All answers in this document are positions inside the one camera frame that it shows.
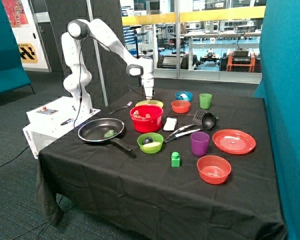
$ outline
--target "small orange bowl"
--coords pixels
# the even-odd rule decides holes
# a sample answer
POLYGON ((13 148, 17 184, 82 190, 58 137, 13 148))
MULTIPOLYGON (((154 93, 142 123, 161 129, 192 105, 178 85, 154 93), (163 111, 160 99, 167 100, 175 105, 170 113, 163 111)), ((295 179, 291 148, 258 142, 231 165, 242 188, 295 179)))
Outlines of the small orange bowl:
POLYGON ((231 172, 230 163, 222 157, 207 155, 196 164, 199 175, 208 184, 222 184, 231 172))
POLYGON ((178 114, 184 114, 189 111, 191 103, 187 100, 175 100, 171 103, 172 110, 178 114))

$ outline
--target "door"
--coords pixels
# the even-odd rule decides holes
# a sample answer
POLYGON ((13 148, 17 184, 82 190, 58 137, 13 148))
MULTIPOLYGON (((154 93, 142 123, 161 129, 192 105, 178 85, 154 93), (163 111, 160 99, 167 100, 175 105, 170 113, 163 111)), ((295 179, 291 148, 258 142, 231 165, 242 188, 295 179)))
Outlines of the door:
POLYGON ((2 0, 26 71, 50 72, 38 24, 28 0, 2 0))

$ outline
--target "white wall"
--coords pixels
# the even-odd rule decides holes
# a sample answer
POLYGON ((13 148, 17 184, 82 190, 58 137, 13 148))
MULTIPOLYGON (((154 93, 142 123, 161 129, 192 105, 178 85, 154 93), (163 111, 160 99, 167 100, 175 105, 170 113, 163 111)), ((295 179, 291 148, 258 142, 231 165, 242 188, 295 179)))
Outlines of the white wall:
POLYGON ((180 12, 192 12, 194 9, 194 1, 193 0, 180 0, 180 12))
POLYGON ((131 8, 134 8, 134 0, 120 0, 121 6, 131 6, 131 8))
POLYGON ((162 14, 169 13, 169 0, 160 0, 160 10, 162 14))

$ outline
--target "yellow railing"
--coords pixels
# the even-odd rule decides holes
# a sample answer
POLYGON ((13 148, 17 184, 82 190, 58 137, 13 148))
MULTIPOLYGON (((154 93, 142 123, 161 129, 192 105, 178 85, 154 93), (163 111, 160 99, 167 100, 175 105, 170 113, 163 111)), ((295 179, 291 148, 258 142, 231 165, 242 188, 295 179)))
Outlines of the yellow railing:
MULTIPOLYGON (((265 15, 265 6, 253 7, 235 7, 229 9, 217 9, 206 11, 191 11, 181 12, 180 22, 193 22, 193 21, 217 21, 217 20, 236 20, 236 19, 256 19, 263 18, 265 15)), ((149 24, 166 24, 175 23, 176 14, 154 14, 143 16, 124 16, 122 17, 122 25, 149 25, 149 24)))

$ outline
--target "gray carpet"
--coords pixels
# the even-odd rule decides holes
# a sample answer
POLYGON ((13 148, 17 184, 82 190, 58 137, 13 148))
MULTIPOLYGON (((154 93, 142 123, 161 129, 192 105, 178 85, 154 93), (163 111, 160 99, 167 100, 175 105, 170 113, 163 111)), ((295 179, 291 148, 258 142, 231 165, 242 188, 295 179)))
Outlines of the gray carpet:
MULTIPOLYGON (((61 96, 70 96, 63 88, 61 73, 28 72, 36 94, 29 86, 0 95, 0 165, 21 153, 28 145, 22 128, 29 124, 26 112, 61 96)), ((252 96, 257 85, 212 83, 203 81, 157 79, 156 88, 252 96)), ((36 239, 45 219, 36 206, 34 195, 37 161, 26 149, 12 162, 0 167, 0 240, 36 239)), ((143 240, 138 233, 121 229, 98 215, 82 212, 63 198, 60 206, 69 209, 58 227, 46 225, 38 239, 65 240, 143 240)))

